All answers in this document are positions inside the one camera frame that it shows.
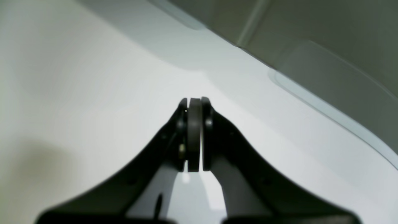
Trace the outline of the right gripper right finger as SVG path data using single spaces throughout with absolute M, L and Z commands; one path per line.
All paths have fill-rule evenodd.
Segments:
M 203 169 L 220 183 L 223 224 L 360 224 L 353 213 L 296 184 L 268 163 L 206 97 Z

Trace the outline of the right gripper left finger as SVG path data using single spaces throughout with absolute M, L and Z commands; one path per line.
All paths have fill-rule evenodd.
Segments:
M 91 190 L 41 214 L 37 224 L 172 224 L 167 220 L 179 172 L 198 172 L 202 109 L 182 99 L 171 118 L 125 167 Z

